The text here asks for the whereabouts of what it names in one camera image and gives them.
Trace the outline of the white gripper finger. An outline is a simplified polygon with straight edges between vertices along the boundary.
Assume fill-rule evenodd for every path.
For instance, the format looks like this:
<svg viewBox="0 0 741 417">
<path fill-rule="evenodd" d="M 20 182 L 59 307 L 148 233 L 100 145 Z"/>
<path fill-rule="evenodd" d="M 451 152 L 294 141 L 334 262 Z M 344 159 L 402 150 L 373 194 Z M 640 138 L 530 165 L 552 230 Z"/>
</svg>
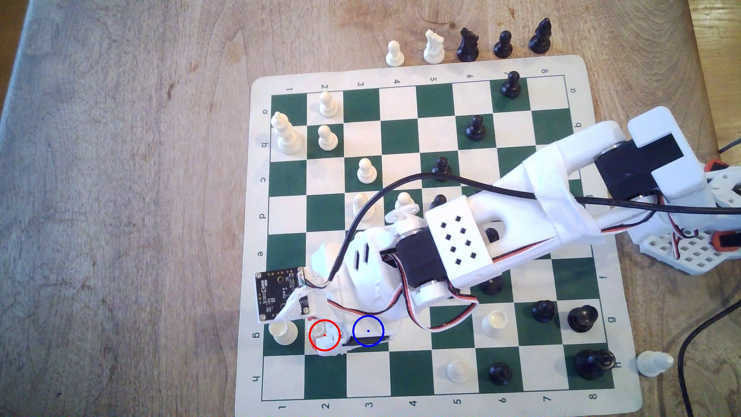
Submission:
<svg viewBox="0 0 741 417">
<path fill-rule="evenodd" d="M 314 309 L 316 297 L 316 291 L 293 291 L 290 295 L 283 292 L 277 298 L 278 310 L 272 322 L 292 321 L 308 316 Z"/>
<path fill-rule="evenodd" d="M 388 342 L 389 335 L 377 319 L 349 313 L 327 304 L 321 307 L 322 355 L 343 355 L 354 349 Z"/>
</svg>

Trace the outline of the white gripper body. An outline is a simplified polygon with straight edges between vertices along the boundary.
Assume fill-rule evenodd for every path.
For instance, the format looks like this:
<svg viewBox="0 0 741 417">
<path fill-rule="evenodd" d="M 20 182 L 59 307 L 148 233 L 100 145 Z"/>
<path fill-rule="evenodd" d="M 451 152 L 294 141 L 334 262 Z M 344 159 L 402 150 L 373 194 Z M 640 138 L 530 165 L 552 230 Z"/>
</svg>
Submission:
<svg viewBox="0 0 741 417">
<path fill-rule="evenodd" d="M 332 320 L 357 318 L 328 304 L 328 299 L 369 313 L 385 309 L 399 289 L 401 277 L 397 268 L 382 261 L 380 252 L 394 248 L 399 239 L 393 227 L 372 227 L 357 233 L 325 294 L 310 296 L 311 301 L 318 302 L 315 316 Z"/>
</svg>

